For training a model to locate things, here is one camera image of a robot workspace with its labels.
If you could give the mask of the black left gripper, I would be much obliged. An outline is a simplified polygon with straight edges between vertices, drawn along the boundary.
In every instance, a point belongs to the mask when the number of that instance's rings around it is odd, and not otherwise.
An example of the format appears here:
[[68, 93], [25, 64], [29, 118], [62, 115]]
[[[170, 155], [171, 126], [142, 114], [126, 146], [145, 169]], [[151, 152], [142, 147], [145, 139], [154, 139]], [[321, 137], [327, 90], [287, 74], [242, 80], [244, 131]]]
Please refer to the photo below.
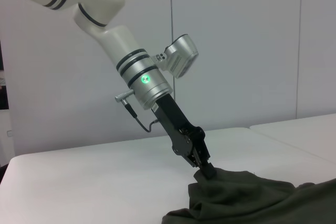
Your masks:
[[208, 162], [210, 154], [203, 129], [189, 122], [170, 94], [156, 100], [152, 111], [169, 135], [173, 152], [198, 167], [206, 179], [213, 178], [216, 169]]

